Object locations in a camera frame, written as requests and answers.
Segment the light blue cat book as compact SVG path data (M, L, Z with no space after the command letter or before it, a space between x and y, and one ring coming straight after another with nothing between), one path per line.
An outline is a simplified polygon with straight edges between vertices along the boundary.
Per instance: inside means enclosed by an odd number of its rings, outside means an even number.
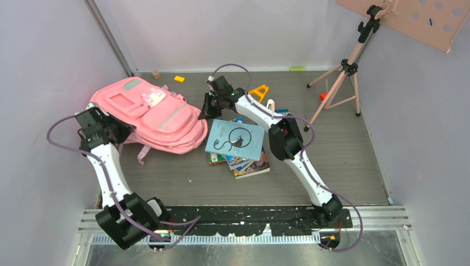
M213 120L205 151L258 161L264 134L264 128L258 125Z

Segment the pink student backpack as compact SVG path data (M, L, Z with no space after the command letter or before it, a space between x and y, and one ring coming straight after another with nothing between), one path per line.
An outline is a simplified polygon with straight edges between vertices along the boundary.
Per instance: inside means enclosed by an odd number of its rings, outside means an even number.
M137 160L143 164L150 149L186 154L206 138L208 124L200 109L168 86L130 77L97 91L90 100L102 111L135 127L125 143L140 143Z

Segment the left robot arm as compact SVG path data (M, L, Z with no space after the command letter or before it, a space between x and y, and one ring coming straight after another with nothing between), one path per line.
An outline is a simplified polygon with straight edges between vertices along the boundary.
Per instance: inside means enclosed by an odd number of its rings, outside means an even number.
M101 188L103 210L95 216L99 227L123 250L166 228L170 215L164 204L132 192L120 165L117 146L135 127L93 105L74 117L81 127L80 153L92 164Z

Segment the yellow spine paperback book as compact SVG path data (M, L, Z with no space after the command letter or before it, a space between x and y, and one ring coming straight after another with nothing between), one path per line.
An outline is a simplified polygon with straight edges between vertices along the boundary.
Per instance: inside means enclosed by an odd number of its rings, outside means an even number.
M224 156L224 157L227 161L227 165L229 166L229 169L232 170L232 171L235 170L235 169L243 171L249 165L251 165L252 163L255 162L253 160L249 160L249 159L246 159L246 158L239 158L239 157L233 157L233 156Z

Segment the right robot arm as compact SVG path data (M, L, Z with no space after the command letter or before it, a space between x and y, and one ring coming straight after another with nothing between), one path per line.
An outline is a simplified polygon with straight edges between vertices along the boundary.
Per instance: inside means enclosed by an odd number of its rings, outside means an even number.
M223 109L230 109L265 129L271 153L292 169L306 189L314 208L314 221L322 228L336 223L343 205L308 159L298 118L269 110L242 88L233 88L223 76L209 76L207 84L210 90L205 94L200 118L215 119L221 116Z

